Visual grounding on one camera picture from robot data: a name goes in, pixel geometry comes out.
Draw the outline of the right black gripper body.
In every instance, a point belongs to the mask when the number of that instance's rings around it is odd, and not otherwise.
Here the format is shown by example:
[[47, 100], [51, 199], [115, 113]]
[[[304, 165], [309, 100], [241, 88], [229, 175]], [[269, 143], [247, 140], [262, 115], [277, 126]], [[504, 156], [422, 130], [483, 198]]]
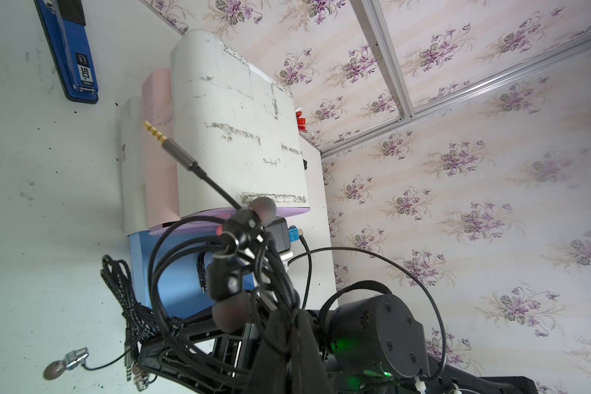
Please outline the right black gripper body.
[[[309, 315], [319, 354], [331, 384], [325, 366], [329, 352], [323, 347], [319, 313], [316, 310], [307, 310], [306, 313]], [[261, 320], [266, 326], [269, 315], [271, 314], [261, 315]], [[178, 334], [192, 345], [206, 342], [212, 350], [204, 356], [199, 356], [195, 364], [189, 364], [179, 356], [177, 350], [158, 335], [147, 342], [146, 353], [139, 356], [139, 360], [148, 366], [173, 372], [179, 377], [177, 384], [197, 393], [244, 393], [251, 377], [254, 357], [261, 345], [261, 337], [254, 325], [247, 323], [234, 333], [224, 333], [217, 329], [211, 313], [204, 310], [192, 318], [183, 320]]]

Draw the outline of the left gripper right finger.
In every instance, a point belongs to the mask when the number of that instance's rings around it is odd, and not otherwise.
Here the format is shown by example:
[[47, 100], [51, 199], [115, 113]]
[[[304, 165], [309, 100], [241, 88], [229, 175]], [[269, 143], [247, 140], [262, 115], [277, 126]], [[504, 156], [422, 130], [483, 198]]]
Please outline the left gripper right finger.
[[298, 310], [291, 329], [290, 393], [333, 393], [319, 354], [309, 315]]

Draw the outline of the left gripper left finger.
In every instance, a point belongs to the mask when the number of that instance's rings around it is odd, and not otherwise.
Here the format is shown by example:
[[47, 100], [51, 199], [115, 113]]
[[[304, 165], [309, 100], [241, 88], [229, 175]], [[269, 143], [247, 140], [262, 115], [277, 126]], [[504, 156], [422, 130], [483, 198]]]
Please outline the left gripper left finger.
[[292, 333], [282, 315], [269, 315], [261, 345], [254, 357], [250, 380], [244, 393], [293, 393]]

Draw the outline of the black earphones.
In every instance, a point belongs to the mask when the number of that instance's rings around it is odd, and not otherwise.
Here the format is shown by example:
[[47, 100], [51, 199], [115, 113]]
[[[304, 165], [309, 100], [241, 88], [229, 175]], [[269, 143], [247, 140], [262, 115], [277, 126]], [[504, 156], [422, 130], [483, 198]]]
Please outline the black earphones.
[[134, 382], [140, 392], [146, 390], [159, 377], [178, 383], [179, 377], [173, 372], [148, 366], [139, 360], [139, 356], [146, 353], [147, 342], [156, 338], [159, 333], [153, 311], [136, 299], [131, 269], [127, 262], [122, 259], [115, 260], [105, 254], [102, 257], [100, 276], [122, 309], [121, 315], [126, 323], [123, 353], [107, 364], [93, 367], [87, 364], [90, 352], [86, 347], [70, 351], [62, 359], [50, 363], [45, 368], [44, 379], [58, 379], [64, 372], [79, 368], [95, 372], [122, 361], [126, 369], [126, 380]]
[[[216, 325], [225, 333], [238, 330], [239, 325], [233, 320], [234, 313], [244, 310], [244, 306], [228, 307], [227, 303], [241, 299], [244, 305], [251, 307], [247, 313], [256, 325], [264, 346], [279, 356], [290, 356], [292, 348], [289, 342], [279, 344], [266, 336], [266, 329], [260, 321], [256, 305], [257, 296], [245, 293], [242, 285], [243, 277], [252, 273], [258, 283], [255, 289], [257, 292], [272, 292], [278, 310], [278, 326], [286, 333], [290, 333], [291, 325], [300, 308], [299, 297], [276, 251], [272, 235], [265, 230], [276, 218], [277, 208], [274, 201], [269, 197], [261, 196], [252, 200], [247, 207], [242, 207], [213, 181], [199, 163], [176, 141], [164, 136], [148, 121], [144, 121], [143, 126], [161, 144], [163, 150], [185, 170], [195, 174], [236, 210], [227, 220], [208, 216], [182, 218], [172, 224], [161, 237], [166, 240], [177, 228], [186, 223], [210, 222], [220, 226], [213, 261], [207, 271], [207, 289], [209, 296], [215, 302], [213, 319]], [[166, 343], [181, 360], [213, 377], [218, 369], [227, 371], [228, 366], [210, 361], [203, 351], [182, 338], [180, 330], [174, 328], [172, 319], [165, 312], [159, 294], [159, 280], [166, 268], [188, 254], [205, 251], [207, 251], [205, 246], [197, 249], [182, 248], [180, 251], [171, 251], [160, 262], [151, 259], [148, 284], [154, 316]]]

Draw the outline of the blue bottom drawer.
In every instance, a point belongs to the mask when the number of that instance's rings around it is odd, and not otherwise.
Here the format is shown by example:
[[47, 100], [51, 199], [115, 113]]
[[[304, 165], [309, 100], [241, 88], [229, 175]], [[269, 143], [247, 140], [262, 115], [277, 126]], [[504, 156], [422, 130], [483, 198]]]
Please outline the blue bottom drawer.
[[[148, 263], [158, 239], [148, 231], [129, 236], [131, 275], [136, 299], [147, 307], [151, 307], [147, 289]], [[166, 312], [177, 318], [190, 318], [214, 305], [214, 301], [200, 286], [195, 254], [183, 257], [167, 268], [159, 281], [159, 291]]]

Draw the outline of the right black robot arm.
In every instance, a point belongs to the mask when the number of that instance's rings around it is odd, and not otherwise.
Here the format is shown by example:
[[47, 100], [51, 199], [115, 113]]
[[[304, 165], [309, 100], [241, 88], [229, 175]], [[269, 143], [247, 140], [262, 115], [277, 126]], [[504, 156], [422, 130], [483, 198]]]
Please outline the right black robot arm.
[[150, 339], [128, 377], [156, 378], [198, 393], [534, 393], [526, 377], [480, 378], [428, 353], [425, 330], [406, 304], [374, 281], [374, 296], [285, 320], [250, 292]]

